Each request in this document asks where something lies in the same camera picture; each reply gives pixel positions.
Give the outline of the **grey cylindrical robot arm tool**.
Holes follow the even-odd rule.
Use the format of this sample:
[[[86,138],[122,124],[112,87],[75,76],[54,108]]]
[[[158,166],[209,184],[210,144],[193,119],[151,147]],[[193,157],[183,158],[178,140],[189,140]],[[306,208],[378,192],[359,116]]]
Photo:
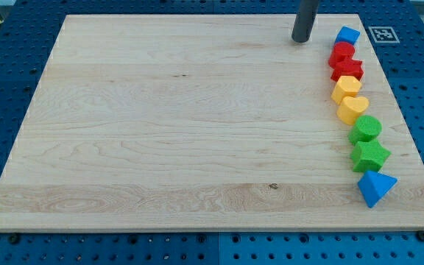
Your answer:
[[[319,0],[301,0],[298,8],[291,39],[296,43],[305,43],[310,39],[317,15]]]

